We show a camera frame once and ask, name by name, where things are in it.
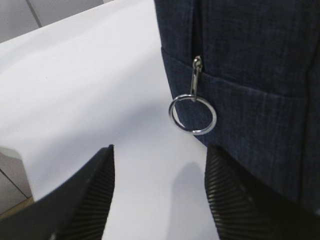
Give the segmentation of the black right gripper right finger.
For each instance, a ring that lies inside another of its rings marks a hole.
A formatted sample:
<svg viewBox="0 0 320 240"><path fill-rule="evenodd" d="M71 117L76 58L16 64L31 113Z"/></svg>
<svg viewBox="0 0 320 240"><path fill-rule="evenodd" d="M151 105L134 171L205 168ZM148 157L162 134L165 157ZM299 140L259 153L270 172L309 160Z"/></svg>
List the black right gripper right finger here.
<svg viewBox="0 0 320 240"><path fill-rule="evenodd" d="M221 147L207 148L209 208L221 240L318 240L320 217L281 196Z"/></svg>

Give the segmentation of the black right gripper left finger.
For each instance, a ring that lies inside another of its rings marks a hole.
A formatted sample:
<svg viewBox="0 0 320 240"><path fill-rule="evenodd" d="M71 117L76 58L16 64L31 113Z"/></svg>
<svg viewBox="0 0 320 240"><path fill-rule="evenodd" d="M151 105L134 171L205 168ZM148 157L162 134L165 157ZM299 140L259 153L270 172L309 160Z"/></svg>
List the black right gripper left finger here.
<svg viewBox="0 0 320 240"><path fill-rule="evenodd" d="M115 189L114 146L57 189L0 222L2 240L100 240Z"/></svg>

